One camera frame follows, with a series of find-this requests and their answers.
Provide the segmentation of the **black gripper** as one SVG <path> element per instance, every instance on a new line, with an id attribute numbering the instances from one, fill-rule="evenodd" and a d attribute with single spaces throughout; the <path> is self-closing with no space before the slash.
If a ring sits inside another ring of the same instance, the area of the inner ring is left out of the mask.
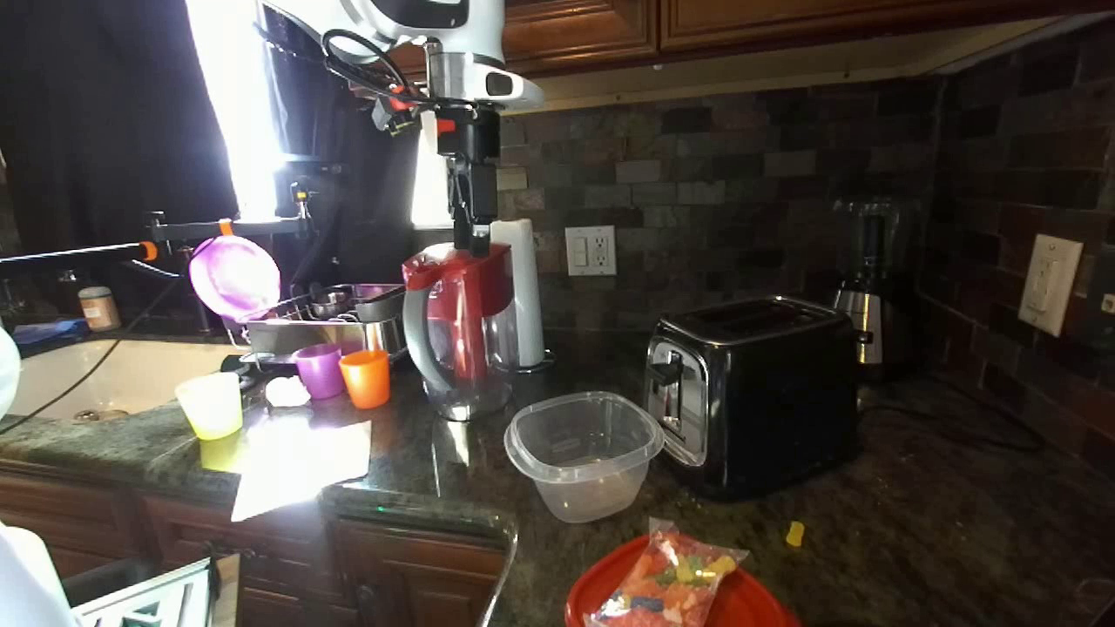
<path id="1" fill-rule="evenodd" d="M 434 136 L 450 167 L 454 243 L 485 255 L 495 221 L 499 112 L 437 110 Z"/>

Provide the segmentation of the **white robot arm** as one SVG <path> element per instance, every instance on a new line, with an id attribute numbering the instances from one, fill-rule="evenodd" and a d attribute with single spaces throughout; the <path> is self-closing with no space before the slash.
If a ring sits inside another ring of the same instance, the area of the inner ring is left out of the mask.
<path id="1" fill-rule="evenodd" d="M 505 0 L 261 0 L 302 30 L 322 63 L 370 88 L 393 125 L 434 117 L 454 249 L 480 255 L 495 225 L 505 110 L 544 92 L 505 67 Z"/>

